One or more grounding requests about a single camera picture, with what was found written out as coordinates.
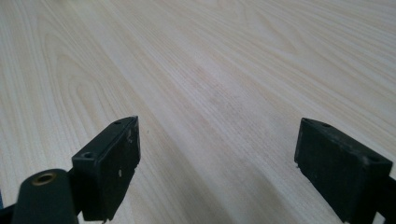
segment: wood grain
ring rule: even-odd
[[[340,223],[293,161],[300,118],[396,161],[395,24],[391,0],[2,0],[4,202],[138,115],[113,223]]]

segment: screw hole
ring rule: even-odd
[[[81,156],[82,156],[83,158],[89,159],[89,158],[92,158],[92,157],[93,157],[93,153],[91,153],[91,152],[85,152],[85,153],[83,153]]]
[[[50,182],[52,182],[53,179],[55,179],[56,174],[55,173],[45,173],[43,175],[40,175],[36,177],[33,181],[32,184],[35,186],[42,186],[46,185]]]

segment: light wood grain surface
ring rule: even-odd
[[[1,0],[5,205],[137,115],[112,223],[341,223],[293,161],[300,118],[396,161],[395,52],[393,0]]]

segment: table surface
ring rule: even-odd
[[[392,0],[2,0],[4,203],[137,115],[113,223],[341,223],[293,161],[300,119],[396,161],[395,24]]]

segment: wooden table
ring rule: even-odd
[[[293,161],[300,119],[396,161],[396,4],[0,1],[5,205],[131,115],[113,223],[340,223]]]

